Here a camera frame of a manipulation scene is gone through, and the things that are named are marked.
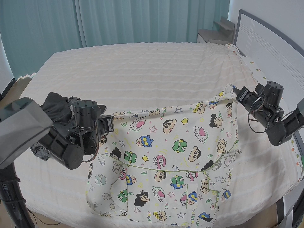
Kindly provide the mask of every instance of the yellow star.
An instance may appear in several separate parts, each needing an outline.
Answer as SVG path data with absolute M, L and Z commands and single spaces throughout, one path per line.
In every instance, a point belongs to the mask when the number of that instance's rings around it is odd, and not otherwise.
M 181 120 L 181 122 L 183 123 L 183 125 L 185 125 L 186 123 L 188 123 L 189 118 L 184 118 L 183 120 Z
M 146 161 L 148 161 L 148 160 L 149 160 L 149 159 L 148 159 L 148 157 L 147 157 L 147 156 L 145 156 L 145 155 L 142 157 L 142 159 L 143 159 L 143 161 L 144 161 L 144 162 L 146 162 Z

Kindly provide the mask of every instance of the star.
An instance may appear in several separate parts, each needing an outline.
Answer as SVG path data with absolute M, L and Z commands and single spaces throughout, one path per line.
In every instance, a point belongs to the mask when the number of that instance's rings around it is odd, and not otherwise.
M 228 137 L 228 138 L 230 138 L 230 137 L 231 137 L 231 135 L 232 135 L 232 134 L 231 134 L 231 131 L 226 132 L 226 134 L 227 134 L 227 137 Z
M 118 141 L 119 141 L 119 144 L 120 144 L 121 147 L 122 147 L 122 146 L 125 147 L 125 145 L 123 144 L 123 141 L 120 141 L 120 140 L 118 140 Z
M 218 182 L 218 181 L 222 182 L 223 178 L 218 176 L 218 177 L 215 178 L 215 180 L 216 180 L 216 182 Z
M 182 217 L 182 218 L 184 218 L 184 213 L 182 213 L 182 212 L 180 212 L 179 214 L 177 214 L 178 215 L 178 218 L 180 218 L 180 217 Z
M 170 196 L 170 198 L 175 197 L 173 192 L 169 192 L 169 194 L 167 194 L 167 196 Z
M 143 159 L 143 161 L 144 161 L 144 162 L 146 162 L 146 161 L 148 161 L 148 160 L 149 160 L 149 159 L 148 159 L 148 157 L 147 157 L 147 156 L 145 156 L 145 155 L 142 157 L 142 159 Z
M 183 111 L 181 110 L 181 108 L 180 108 L 180 109 L 176 109 L 176 111 L 175 111 L 174 113 L 180 113 L 180 112 L 183 112 Z
M 183 123 L 183 125 L 185 125 L 186 123 L 188 123 L 189 118 L 184 118 L 183 120 L 181 120 L 181 122 Z
M 155 131 L 158 129 L 158 128 L 155 128 L 155 125 L 153 127 L 149 127 L 149 128 L 150 128 L 151 133 L 155 133 Z
M 111 204 L 109 205 L 109 208 L 110 208 L 110 209 L 115 209 L 115 204 L 112 204 L 112 203 L 111 203 Z

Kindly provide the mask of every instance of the floor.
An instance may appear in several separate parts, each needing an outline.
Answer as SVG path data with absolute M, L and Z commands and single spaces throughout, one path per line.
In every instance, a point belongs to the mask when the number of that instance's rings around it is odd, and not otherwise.
M 24 78 L 19 79 L 15 84 L 12 86 L 12 88 L 9 90 L 9 92 L 6 94 L 4 99 L 0 101 L 0 108 L 5 107 L 10 102 L 18 99 L 21 95 L 21 93 L 24 91 L 28 83 L 31 81 L 31 78 Z M 39 219 L 41 219 L 44 223 L 48 224 L 56 224 L 57 221 L 54 221 L 50 218 L 47 218 L 41 214 L 33 212 Z M 265 227 L 273 227 L 277 223 L 277 208 L 276 204 L 272 205 L 271 207 L 267 208 L 266 210 L 258 213 L 256 216 L 251 218 L 249 221 L 245 222 L 242 225 L 239 226 L 232 226 L 229 228 L 265 228 Z M 49 225 L 45 225 L 41 223 L 39 220 L 37 220 L 37 224 L 39 228 L 46 228 L 50 227 Z M 1 202 L 0 204 L 0 227 L 7 227 L 7 228 L 14 228 L 15 225 L 11 221 L 5 206 Z M 73 228 L 71 226 L 67 226 L 65 224 L 59 224 L 55 226 L 57 228 Z M 299 228 L 304 228 L 304 222 L 300 224 Z

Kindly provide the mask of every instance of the bed sheet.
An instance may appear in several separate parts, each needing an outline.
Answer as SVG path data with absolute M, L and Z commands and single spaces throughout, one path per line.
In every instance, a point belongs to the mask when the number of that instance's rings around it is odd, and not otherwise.
M 251 91 L 257 84 L 238 53 L 227 45 L 116 44 L 53 54 L 21 97 L 43 104 L 53 91 L 97 101 L 107 106 L 106 113 L 112 113 L 198 102 L 227 83 Z M 231 193 L 235 195 L 221 206 L 214 227 L 245 222 L 279 200 L 301 178 L 292 143 L 272 146 L 266 134 L 257 135 L 249 129 L 245 108 L 239 104 L 237 110 L 242 153 L 236 158 L 232 177 Z M 252 125 L 263 130 L 259 124 Z M 91 214 L 85 197 L 89 163 L 68 170 L 27 150 L 16 159 L 15 167 L 27 207 L 54 220 L 75 228 L 167 227 Z

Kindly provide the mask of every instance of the curtain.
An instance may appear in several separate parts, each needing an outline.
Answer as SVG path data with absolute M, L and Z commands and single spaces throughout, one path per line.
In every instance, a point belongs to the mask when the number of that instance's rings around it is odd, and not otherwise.
M 0 0 L 0 31 L 15 78 L 55 52 L 136 42 L 196 42 L 230 0 Z

